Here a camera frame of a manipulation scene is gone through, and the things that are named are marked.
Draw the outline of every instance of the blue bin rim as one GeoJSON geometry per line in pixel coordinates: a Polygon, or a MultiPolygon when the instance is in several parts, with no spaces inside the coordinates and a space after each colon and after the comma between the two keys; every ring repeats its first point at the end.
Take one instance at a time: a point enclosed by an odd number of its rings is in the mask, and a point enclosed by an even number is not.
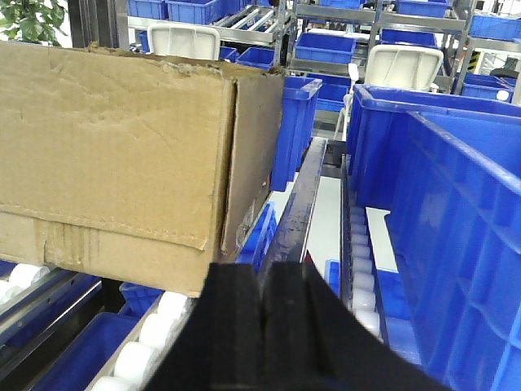
{"type": "Polygon", "coordinates": [[[284,99],[295,99],[295,100],[310,100],[322,87],[321,79],[314,79],[311,77],[298,77],[289,76],[287,80],[302,80],[305,82],[299,88],[285,87],[284,86],[284,99]]]}
{"type": "MultiPolygon", "coordinates": [[[[459,117],[459,118],[471,118],[471,119],[479,119],[483,121],[493,121],[497,122],[497,115],[489,114],[487,112],[469,112],[465,110],[456,110],[456,114],[451,112],[451,117],[459,117]]],[[[510,191],[514,192],[517,196],[521,196],[521,178],[512,174],[509,170],[503,168],[501,165],[496,163],[495,161],[489,159],[483,153],[477,151],[467,143],[460,140],[458,137],[452,135],[449,131],[444,129],[443,127],[435,124],[434,122],[428,119],[429,116],[432,115],[444,115],[444,113],[438,112],[409,112],[408,115],[413,117],[416,121],[425,125],[432,133],[436,134],[439,138],[441,138],[444,142],[451,145],[452,147],[458,149],[460,152],[463,152],[469,160],[472,160],[477,165],[482,167],[485,171],[487,171],[492,177],[494,177],[499,183],[502,183],[503,186],[508,188],[510,191]]],[[[501,123],[508,125],[521,125],[521,118],[513,117],[513,116],[503,116],[501,119],[501,123]]]]}
{"type": "MultiPolygon", "coordinates": [[[[424,104],[420,103],[409,103],[409,102],[401,102],[399,100],[390,100],[390,99],[379,99],[375,98],[371,91],[378,92],[383,91],[388,94],[393,94],[396,92],[403,92],[407,91],[408,94],[413,95],[423,95],[423,94],[432,94],[430,92],[424,92],[424,91],[415,91],[415,90],[401,90],[398,88],[391,88],[391,87],[380,87],[380,86],[368,86],[368,85],[362,85],[362,84],[355,84],[354,88],[354,94],[357,97],[357,99],[360,101],[360,105],[363,108],[369,109],[369,110],[378,110],[378,111],[384,111],[384,112],[421,112],[423,111],[423,108],[425,107],[424,104]]],[[[449,95],[453,96],[454,99],[469,99],[474,100],[475,104],[479,104],[479,102],[482,102],[483,99],[481,98],[475,98],[473,96],[460,96],[460,95],[449,95]]],[[[502,101],[493,101],[494,105],[506,105],[511,107],[510,103],[505,103],[502,101]]],[[[466,112],[468,110],[461,110],[456,108],[444,108],[441,106],[430,106],[429,112],[439,113],[439,114],[450,114],[451,112],[466,112]]],[[[502,117],[512,117],[507,116],[504,114],[494,114],[496,116],[502,117]]]]}

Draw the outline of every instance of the blue plastic bin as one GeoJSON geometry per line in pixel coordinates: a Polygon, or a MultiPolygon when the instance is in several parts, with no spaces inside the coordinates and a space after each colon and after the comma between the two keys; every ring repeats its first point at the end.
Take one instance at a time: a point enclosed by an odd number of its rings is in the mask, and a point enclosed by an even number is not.
{"type": "Polygon", "coordinates": [[[508,92],[509,98],[506,100],[506,102],[512,102],[514,89],[511,86],[508,86],[506,83],[503,83],[499,78],[489,76],[488,79],[482,78],[476,80],[465,77],[465,81],[463,82],[462,95],[472,96],[474,98],[497,100],[497,93],[499,91],[508,92]]]}
{"type": "Polygon", "coordinates": [[[118,314],[96,315],[31,390],[83,391],[137,322],[118,314]]]}
{"type": "Polygon", "coordinates": [[[222,17],[221,0],[169,1],[169,19],[176,22],[209,24],[222,17]]]}
{"type": "Polygon", "coordinates": [[[98,277],[93,275],[85,275],[85,278],[79,279],[75,284],[70,286],[66,292],[54,297],[53,301],[32,321],[28,321],[6,345],[20,348],[25,346],[37,334],[47,328],[54,320],[61,315],[68,307],[70,307],[78,298],[96,282],[98,277]]]}
{"type": "Polygon", "coordinates": [[[360,0],[320,0],[318,5],[333,8],[360,8],[360,0]]]}
{"type": "Polygon", "coordinates": [[[244,53],[237,58],[237,64],[250,67],[270,69],[274,64],[275,51],[260,47],[248,47],[244,53]]]}
{"type": "Polygon", "coordinates": [[[150,52],[150,47],[148,46],[147,31],[141,31],[139,33],[139,41],[141,42],[142,51],[144,51],[145,53],[150,52]]]}
{"type": "Polygon", "coordinates": [[[410,113],[387,216],[424,368],[458,391],[521,378],[521,119],[410,113]]]}
{"type": "Polygon", "coordinates": [[[397,0],[398,13],[406,15],[430,16],[432,18],[443,18],[447,8],[450,7],[448,0],[397,0]]]}
{"type": "Polygon", "coordinates": [[[321,87],[320,79],[286,78],[282,95],[282,122],[269,185],[272,191],[285,191],[287,183],[295,178],[302,152],[311,140],[318,91],[321,87]]]}
{"type": "Polygon", "coordinates": [[[221,51],[219,52],[219,59],[227,59],[231,63],[237,61],[239,57],[239,52],[234,47],[221,46],[221,51]]]}
{"type": "Polygon", "coordinates": [[[140,18],[162,20],[169,17],[164,0],[127,0],[127,12],[140,18]]]}
{"type": "Polygon", "coordinates": [[[133,314],[143,316],[154,304],[154,301],[163,293],[163,290],[149,288],[137,283],[122,283],[120,292],[125,298],[133,314]]]}
{"type": "Polygon", "coordinates": [[[379,209],[392,207],[404,153],[406,112],[468,110],[521,116],[520,107],[495,100],[362,85],[356,85],[354,92],[348,130],[350,184],[357,204],[379,209]]]}
{"type": "Polygon", "coordinates": [[[511,41],[521,37],[521,20],[494,15],[474,15],[470,35],[511,41]]]}
{"type": "Polygon", "coordinates": [[[384,44],[406,43],[438,49],[433,33],[382,29],[380,41],[384,44]]]}
{"type": "Polygon", "coordinates": [[[335,295],[340,297],[340,261],[338,259],[328,259],[326,261],[324,280],[335,295]]]}
{"type": "Polygon", "coordinates": [[[255,272],[258,272],[276,230],[275,203],[269,202],[262,211],[259,221],[244,244],[243,251],[237,257],[236,262],[249,263],[253,265],[255,272]]]}
{"type": "Polygon", "coordinates": [[[348,64],[356,45],[355,38],[303,33],[296,43],[296,58],[348,64]]]}

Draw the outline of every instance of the metal shelf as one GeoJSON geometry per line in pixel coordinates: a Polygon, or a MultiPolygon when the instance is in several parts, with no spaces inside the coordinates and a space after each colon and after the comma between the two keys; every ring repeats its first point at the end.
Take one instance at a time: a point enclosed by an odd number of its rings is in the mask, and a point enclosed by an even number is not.
{"type": "Polygon", "coordinates": [[[457,34],[464,30],[466,22],[458,19],[429,18],[426,16],[382,12],[377,23],[381,28],[389,27],[412,31],[428,31],[431,33],[457,34]]]}
{"type": "Polygon", "coordinates": [[[299,18],[320,18],[333,21],[347,21],[353,24],[372,25],[374,23],[375,11],[355,10],[347,8],[332,8],[298,4],[296,15],[299,18]]]}
{"type": "MultiPolygon", "coordinates": [[[[248,45],[258,45],[258,46],[272,46],[277,38],[277,27],[278,21],[273,20],[274,12],[270,7],[249,7],[247,10],[238,14],[237,17],[227,18],[230,22],[235,21],[235,23],[231,24],[230,27],[224,25],[219,25],[221,23],[217,23],[212,25],[214,29],[216,29],[221,35],[222,41],[228,42],[238,42],[245,43],[248,45]],[[255,29],[243,30],[239,27],[242,20],[250,20],[256,16],[264,17],[269,15],[269,18],[266,18],[263,24],[256,24],[255,29]],[[273,23],[268,27],[268,29],[264,32],[259,31],[259,28],[262,25],[266,25],[266,23],[273,21],[273,23]]],[[[137,29],[137,30],[146,30],[148,26],[151,24],[163,24],[163,23],[171,23],[170,20],[156,20],[156,19],[148,19],[148,18],[138,18],[136,16],[129,16],[129,28],[137,29]]]]}

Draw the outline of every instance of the stacked blue bins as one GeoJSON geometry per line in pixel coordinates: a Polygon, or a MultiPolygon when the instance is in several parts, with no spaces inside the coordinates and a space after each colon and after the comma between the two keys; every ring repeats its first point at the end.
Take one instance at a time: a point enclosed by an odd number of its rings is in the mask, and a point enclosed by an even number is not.
{"type": "Polygon", "coordinates": [[[351,187],[356,203],[390,209],[396,178],[404,154],[406,112],[451,113],[456,110],[521,116],[521,108],[486,99],[448,94],[397,90],[377,86],[355,86],[348,153],[351,187]]]}
{"type": "Polygon", "coordinates": [[[468,73],[463,82],[462,95],[497,100],[499,91],[506,91],[508,93],[506,102],[512,102],[514,88],[499,77],[468,73]]]}
{"type": "Polygon", "coordinates": [[[278,132],[270,190],[285,191],[295,179],[302,153],[313,132],[315,108],[322,80],[310,77],[288,77],[282,96],[282,123],[278,132]]]}
{"type": "Polygon", "coordinates": [[[420,31],[401,31],[401,30],[391,30],[391,29],[382,29],[380,33],[380,42],[383,44],[394,45],[397,43],[400,44],[410,44],[416,46],[425,46],[430,47],[432,49],[438,49],[436,45],[436,37],[433,33],[424,33],[420,31]]]}
{"type": "Polygon", "coordinates": [[[397,0],[397,6],[399,14],[443,18],[447,8],[450,7],[450,2],[448,0],[397,0]]]}
{"type": "Polygon", "coordinates": [[[83,391],[137,322],[119,314],[96,315],[31,390],[83,391]]]}
{"type": "Polygon", "coordinates": [[[344,107],[344,96],[351,86],[351,79],[310,73],[308,77],[322,80],[318,91],[317,110],[339,112],[344,107]]]}
{"type": "Polygon", "coordinates": [[[244,53],[237,58],[237,64],[250,67],[270,69],[274,64],[275,51],[262,47],[248,47],[244,53]]]}
{"type": "Polygon", "coordinates": [[[424,369],[521,388],[521,119],[411,112],[387,225],[424,369]]]}
{"type": "Polygon", "coordinates": [[[253,228],[250,237],[247,239],[243,251],[241,251],[237,257],[236,263],[248,263],[253,265],[257,273],[261,268],[276,230],[277,218],[275,217],[275,203],[269,202],[262,211],[259,221],[253,228]]]}

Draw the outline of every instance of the chair backrest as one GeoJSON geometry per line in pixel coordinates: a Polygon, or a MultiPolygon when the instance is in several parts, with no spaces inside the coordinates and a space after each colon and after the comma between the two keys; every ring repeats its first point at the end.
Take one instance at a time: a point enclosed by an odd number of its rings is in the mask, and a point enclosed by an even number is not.
{"type": "Polygon", "coordinates": [[[442,60],[436,49],[377,45],[367,59],[365,84],[429,91],[442,60]]]}
{"type": "Polygon", "coordinates": [[[153,24],[147,31],[150,52],[190,59],[219,59],[221,36],[211,27],[183,23],[153,24]]]}

